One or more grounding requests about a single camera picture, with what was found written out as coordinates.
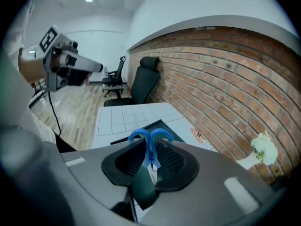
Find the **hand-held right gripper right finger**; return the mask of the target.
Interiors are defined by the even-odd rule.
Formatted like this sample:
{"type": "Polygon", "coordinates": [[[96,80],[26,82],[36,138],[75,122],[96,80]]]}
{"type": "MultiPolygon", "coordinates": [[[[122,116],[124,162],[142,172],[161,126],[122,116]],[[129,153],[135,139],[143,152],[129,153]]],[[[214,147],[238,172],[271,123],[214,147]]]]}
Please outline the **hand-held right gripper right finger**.
{"type": "Polygon", "coordinates": [[[274,190],[226,156],[176,141],[162,145],[195,157],[199,171],[180,191],[160,193],[143,226],[268,226],[286,188],[274,190]]]}

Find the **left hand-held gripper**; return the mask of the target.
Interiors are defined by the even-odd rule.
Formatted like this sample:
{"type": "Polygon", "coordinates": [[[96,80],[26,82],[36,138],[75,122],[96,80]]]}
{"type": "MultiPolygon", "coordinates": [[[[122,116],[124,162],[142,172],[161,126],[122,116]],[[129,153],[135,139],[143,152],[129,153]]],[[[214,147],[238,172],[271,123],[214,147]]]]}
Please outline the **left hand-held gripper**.
{"type": "Polygon", "coordinates": [[[78,43],[61,33],[53,25],[39,43],[43,52],[43,67],[46,72],[48,91],[57,91],[68,85],[71,69],[100,73],[103,65],[78,55],[78,43]]]}

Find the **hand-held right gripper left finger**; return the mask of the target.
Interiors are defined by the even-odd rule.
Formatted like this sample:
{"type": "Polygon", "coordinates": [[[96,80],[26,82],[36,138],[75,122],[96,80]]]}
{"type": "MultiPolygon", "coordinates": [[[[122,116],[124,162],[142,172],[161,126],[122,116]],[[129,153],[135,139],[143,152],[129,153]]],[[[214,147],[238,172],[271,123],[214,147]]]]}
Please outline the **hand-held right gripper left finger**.
{"type": "Polygon", "coordinates": [[[83,189],[109,209],[117,204],[135,208],[132,183],[144,160],[143,138],[91,150],[63,153],[67,168],[83,189]]]}

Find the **blue-handled object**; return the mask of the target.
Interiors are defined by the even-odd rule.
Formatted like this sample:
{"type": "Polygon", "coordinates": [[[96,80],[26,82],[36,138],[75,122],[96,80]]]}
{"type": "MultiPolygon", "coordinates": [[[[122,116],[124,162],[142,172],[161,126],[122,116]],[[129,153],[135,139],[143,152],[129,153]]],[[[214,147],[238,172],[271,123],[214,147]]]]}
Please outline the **blue-handled object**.
{"type": "Polygon", "coordinates": [[[174,141],[173,135],[166,129],[157,128],[149,133],[146,129],[136,129],[128,137],[128,141],[133,140],[135,136],[140,135],[145,139],[145,156],[142,166],[149,172],[153,184],[157,182],[157,170],[161,167],[158,160],[157,140],[165,138],[174,141]]]}

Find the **person's left forearm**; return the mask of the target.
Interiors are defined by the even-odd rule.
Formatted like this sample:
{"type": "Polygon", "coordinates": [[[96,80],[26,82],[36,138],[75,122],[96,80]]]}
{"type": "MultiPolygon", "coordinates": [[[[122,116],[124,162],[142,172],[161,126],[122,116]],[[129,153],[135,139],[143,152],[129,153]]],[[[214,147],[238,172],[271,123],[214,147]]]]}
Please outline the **person's left forearm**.
{"type": "Polygon", "coordinates": [[[43,65],[43,59],[27,60],[23,58],[23,56],[19,56],[18,67],[19,72],[29,84],[40,79],[45,79],[47,76],[43,65]]]}

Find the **black office chair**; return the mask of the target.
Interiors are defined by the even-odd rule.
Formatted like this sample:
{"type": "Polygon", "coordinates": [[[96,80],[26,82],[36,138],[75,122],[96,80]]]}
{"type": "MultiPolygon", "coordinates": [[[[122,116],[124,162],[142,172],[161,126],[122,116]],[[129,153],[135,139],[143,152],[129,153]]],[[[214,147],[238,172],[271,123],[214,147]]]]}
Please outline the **black office chair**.
{"type": "Polygon", "coordinates": [[[103,92],[107,91],[106,94],[104,94],[104,97],[107,97],[110,92],[115,92],[117,98],[121,98],[121,93],[124,90],[124,87],[122,86],[124,83],[121,74],[125,60],[126,57],[122,56],[120,58],[118,69],[113,72],[107,72],[107,77],[102,79],[102,84],[107,86],[103,89],[103,92]]]}
{"type": "Polygon", "coordinates": [[[104,107],[145,104],[146,100],[160,78],[160,72],[156,69],[160,62],[159,57],[145,56],[140,60],[140,66],[136,70],[135,79],[130,89],[130,97],[122,98],[120,89],[113,89],[116,99],[106,100],[104,107]]]}

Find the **white vase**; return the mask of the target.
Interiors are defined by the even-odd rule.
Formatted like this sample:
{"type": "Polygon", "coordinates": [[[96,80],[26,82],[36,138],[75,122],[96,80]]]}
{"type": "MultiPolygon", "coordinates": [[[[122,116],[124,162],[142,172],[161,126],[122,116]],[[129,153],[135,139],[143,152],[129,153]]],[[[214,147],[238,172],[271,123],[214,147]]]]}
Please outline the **white vase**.
{"type": "Polygon", "coordinates": [[[255,151],[253,151],[246,158],[236,160],[236,163],[244,169],[249,170],[251,167],[259,164],[260,161],[257,159],[255,151]]]}

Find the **orange flat packet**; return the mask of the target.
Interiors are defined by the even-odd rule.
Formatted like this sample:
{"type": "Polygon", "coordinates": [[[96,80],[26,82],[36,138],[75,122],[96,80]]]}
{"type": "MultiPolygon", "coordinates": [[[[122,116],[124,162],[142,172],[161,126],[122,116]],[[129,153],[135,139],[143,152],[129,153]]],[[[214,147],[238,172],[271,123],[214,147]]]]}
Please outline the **orange flat packet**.
{"type": "Polygon", "coordinates": [[[194,128],[191,128],[191,133],[192,135],[195,137],[195,139],[201,144],[201,145],[205,145],[207,143],[207,141],[205,139],[202,138],[202,135],[199,131],[195,130],[194,128]]]}

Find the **table with white grid cloth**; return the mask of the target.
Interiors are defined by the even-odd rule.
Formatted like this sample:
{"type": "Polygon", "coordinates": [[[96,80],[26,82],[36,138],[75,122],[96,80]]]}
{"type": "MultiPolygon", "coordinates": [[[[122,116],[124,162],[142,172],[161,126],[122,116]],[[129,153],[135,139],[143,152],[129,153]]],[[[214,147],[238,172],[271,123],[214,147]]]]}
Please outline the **table with white grid cloth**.
{"type": "Polygon", "coordinates": [[[201,145],[191,133],[192,124],[166,102],[101,107],[97,113],[91,148],[105,147],[115,141],[127,139],[134,130],[139,128],[144,128],[149,132],[156,128],[164,128],[173,134],[177,141],[217,151],[208,141],[205,145],[201,145]]]}

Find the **white flowers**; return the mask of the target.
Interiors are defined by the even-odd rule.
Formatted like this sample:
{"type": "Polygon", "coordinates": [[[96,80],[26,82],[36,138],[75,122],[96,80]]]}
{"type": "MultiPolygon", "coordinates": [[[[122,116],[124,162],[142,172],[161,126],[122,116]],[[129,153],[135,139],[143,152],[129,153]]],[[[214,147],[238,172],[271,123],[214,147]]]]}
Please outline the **white flowers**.
{"type": "Polygon", "coordinates": [[[258,136],[251,141],[251,147],[254,149],[255,157],[260,163],[270,166],[276,162],[278,150],[271,141],[271,137],[267,131],[259,133],[258,136]]]}

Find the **person's white shirt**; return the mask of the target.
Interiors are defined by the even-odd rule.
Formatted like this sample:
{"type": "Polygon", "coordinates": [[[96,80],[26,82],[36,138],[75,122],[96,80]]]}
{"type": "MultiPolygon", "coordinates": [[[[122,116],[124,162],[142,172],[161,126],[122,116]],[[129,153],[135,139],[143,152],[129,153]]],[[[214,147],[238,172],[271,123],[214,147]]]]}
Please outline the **person's white shirt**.
{"type": "Polygon", "coordinates": [[[8,28],[0,46],[0,125],[19,126],[41,140],[55,143],[55,133],[29,109],[33,88],[19,72],[24,35],[35,0],[27,0],[8,28]]]}

